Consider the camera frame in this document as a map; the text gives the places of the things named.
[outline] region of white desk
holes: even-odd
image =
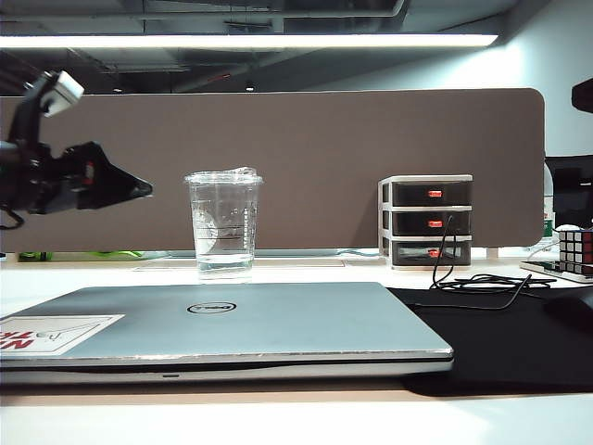
[[[454,276],[526,276],[517,259],[473,261]],[[2,263],[4,316],[85,286],[192,284],[191,261]],[[427,288],[428,272],[366,259],[258,260],[253,282],[378,281]],[[561,286],[576,286],[562,282]],[[593,394],[428,398],[396,380],[200,384],[8,392],[1,442],[593,443]]]

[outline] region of clear plastic cup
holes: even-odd
[[[199,280],[247,280],[256,244],[258,191],[255,169],[195,172],[189,184]]]

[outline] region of ceiling light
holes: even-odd
[[[327,34],[327,35],[44,35],[0,36],[8,48],[201,48],[282,49],[355,47],[488,46],[494,34]]]

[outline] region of desk mat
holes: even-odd
[[[437,289],[388,288],[406,304],[502,306],[511,294],[464,295]],[[566,288],[529,289],[504,311],[415,308],[454,349],[446,373],[402,379],[410,391],[431,396],[593,391],[593,330],[581,330],[544,312],[546,299]]]

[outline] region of dell logo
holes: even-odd
[[[210,303],[197,303],[187,310],[191,313],[220,313],[232,311],[237,305],[234,303],[214,301]]]

